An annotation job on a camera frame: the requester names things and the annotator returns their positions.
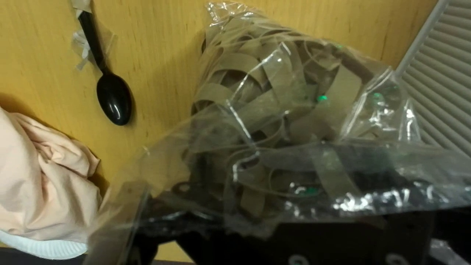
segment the clear plastic bag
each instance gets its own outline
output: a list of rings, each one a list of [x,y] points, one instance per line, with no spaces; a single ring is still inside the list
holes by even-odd
[[[126,187],[145,181],[152,198],[117,225],[111,212],[133,210],[114,185],[96,231],[269,237],[286,221],[471,204],[471,160],[422,144],[392,67],[244,4],[210,13],[195,115],[124,173]],[[207,222],[179,221],[188,213]]]

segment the spoon handle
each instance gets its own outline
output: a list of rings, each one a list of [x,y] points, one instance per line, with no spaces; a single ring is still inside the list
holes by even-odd
[[[102,51],[101,38],[95,25],[93,14],[90,11],[83,11],[79,16],[79,20],[86,32],[95,62],[98,63],[104,75],[110,73],[110,67]]]

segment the pink cloth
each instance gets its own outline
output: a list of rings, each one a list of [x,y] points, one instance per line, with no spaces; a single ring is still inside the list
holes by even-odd
[[[0,229],[35,240],[88,240],[101,191],[92,151],[0,107]]]

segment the wooden surface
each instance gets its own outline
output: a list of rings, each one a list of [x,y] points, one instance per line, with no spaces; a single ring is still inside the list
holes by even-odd
[[[99,72],[74,70],[68,0],[0,0],[0,106],[32,115],[92,147],[107,187],[145,144],[189,117],[198,84],[207,0],[96,0],[101,25],[117,35],[113,69],[136,100],[129,126],[113,125],[96,100]],[[345,42],[398,64],[435,0],[248,0],[302,32]],[[167,257],[179,257],[176,250]]]

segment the green dot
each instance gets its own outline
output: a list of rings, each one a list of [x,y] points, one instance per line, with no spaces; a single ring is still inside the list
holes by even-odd
[[[385,95],[382,92],[375,92],[373,100],[375,101],[385,101]]]
[[[327,101],[327,100],[329,100],[327,94],[319,95],[319,101]]]

